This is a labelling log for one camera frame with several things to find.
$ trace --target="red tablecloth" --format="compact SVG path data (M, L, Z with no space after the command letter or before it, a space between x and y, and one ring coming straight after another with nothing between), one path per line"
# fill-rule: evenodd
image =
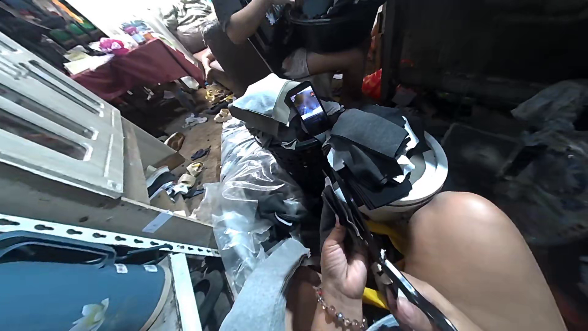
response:
M95 70L71 76L104 100L112 100L137 86L149 86L192 76L204 86L204 75L180 51L160 39L150 40Z

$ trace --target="phone screen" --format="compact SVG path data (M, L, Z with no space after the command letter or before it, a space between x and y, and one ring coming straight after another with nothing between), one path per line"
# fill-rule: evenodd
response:
M302 116L304 126L311 135L316 135L328 130L329 121L319 99L312 87L308 86L290 97L296 111Z
M319 99L316 98L315 92L310 86L291 96L290 99L294 103L298 114L302 116L302 120L323 113Z

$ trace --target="fingernail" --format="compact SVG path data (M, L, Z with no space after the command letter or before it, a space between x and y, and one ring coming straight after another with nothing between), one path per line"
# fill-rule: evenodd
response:
M416 307L411 304L406 298L404 297L399 297L398 301L397 301L397 306L398 306L398 310L400 310L405 317L407 317L409 320L412 320L416 311Z

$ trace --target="beaded bracelet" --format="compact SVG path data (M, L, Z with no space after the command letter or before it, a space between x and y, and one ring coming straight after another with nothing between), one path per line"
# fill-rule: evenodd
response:
M336 323L344 326L346 329L351 329L353 331L361 331L366 329L366 319L360 322L356 319L349 320L347 317L343 316L343 313L337 312L335 307L327 306L325 303L325 299L323 298L323 290L321 288L316 289L316 297L320 304L320 307L328 313L329 316L334 318Z

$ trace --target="smartphone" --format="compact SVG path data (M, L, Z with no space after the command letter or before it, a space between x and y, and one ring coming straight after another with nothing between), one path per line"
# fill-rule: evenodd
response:
M327 113L309 81L302 82L288 91L285 102L300 114L308 134L316 136L330 129Z

